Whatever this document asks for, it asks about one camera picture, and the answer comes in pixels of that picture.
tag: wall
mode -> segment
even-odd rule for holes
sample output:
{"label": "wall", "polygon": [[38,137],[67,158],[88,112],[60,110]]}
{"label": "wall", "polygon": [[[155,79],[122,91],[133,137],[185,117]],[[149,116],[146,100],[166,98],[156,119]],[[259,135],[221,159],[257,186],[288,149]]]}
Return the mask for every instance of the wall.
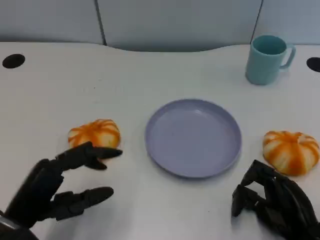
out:
{"label": "wall", "polygon": [[103,44],[105,35],[116,48],[198,51],[273,34],[320,44],[319,9],[319,0],[2,0],[0,41]]}
{"label": "wall", "polygon": [[93,0],[1,0],[0,41],[103,43]]}
{"label": "wall", "polygon": [[276,35],[292,44],[320,44],[320,0],[264,0],[254,36]]}
{"label": "wall", "polygon": [[136,51],[249,44],[261,0],[98,0],[106,42]]}

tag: pumpkin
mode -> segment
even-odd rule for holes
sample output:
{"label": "pumpkin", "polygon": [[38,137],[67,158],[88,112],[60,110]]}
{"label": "pumpkin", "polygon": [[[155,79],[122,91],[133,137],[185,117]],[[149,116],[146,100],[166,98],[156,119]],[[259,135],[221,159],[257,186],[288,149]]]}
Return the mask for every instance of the pumpkin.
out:
{"label": "pumpkin", "polygon": [[263,139],[263,156],[285,175],[298,176],[310,171],[319,160],[319,145],[301,132],[269,131]]}
{"label": "pumpkin", "polygon": [[85,142],[92,142],[94,147],[116,148],[120,143],[120,132],[111,119],[98,119],[72,128],[68,134],[68,142],[70,148]]}

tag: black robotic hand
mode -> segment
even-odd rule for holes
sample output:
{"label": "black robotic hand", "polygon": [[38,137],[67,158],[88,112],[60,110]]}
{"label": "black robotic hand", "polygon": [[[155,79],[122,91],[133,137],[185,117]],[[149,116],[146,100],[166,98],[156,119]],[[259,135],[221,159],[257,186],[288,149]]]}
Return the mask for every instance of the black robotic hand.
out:
{"label": "black robotic hand", "polygon": [[[264,186],[265,199],[246,187],[252,182]],[[257,160],[232,194],[232,216],[244,208],[255,211],[262,223],[287,240],[320,240],[320,224],[307,195],[294,181]]]}
{"label": "black robotic hand", "polygon": [[99,159],[113,158],[121,154],[119,149],[93,147],[91,142],[86,142],[59,154],[53,160],[39,161],[6,211],[1,213],[0,240],[36,240],[29,228],[37,221],[48,218],[59,221],[75,217],[83,214],[85,209],[111,197],[114,190],[108,186],[88,189],[79,194],[72,191],[55,193],[64,180],[64,171],[83,165],[95,170],[105,170],[107,166]]}

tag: round cable hole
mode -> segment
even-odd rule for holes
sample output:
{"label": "round cable hole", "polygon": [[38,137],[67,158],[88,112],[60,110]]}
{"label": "round cable hole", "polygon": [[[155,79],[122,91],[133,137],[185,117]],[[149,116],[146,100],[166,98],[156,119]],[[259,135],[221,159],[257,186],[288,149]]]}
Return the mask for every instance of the round cable hole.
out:
{"label": "round cable hole", "polygon": [[320,73],[320,57],[310,57],[306,65],[313,71]]}
{"label": "round cable hole", "polygon": [[2,66],[4,66],[6,69],[15,69],[24,64],[25,60],[26,58],[22,54],[12,54],[7,56],[2,61]]}

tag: plate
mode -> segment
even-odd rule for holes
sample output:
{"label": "plate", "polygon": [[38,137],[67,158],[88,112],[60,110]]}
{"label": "plate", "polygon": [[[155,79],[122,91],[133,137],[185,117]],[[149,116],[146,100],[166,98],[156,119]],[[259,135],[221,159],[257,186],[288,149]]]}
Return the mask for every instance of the plate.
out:
{"label": "plate", "polygon": [[225,171],[237,161],[241,145],[241,131],[231,114],[200,99],[164,105],[145,129],[148,155],[165,170],[187,178]]}

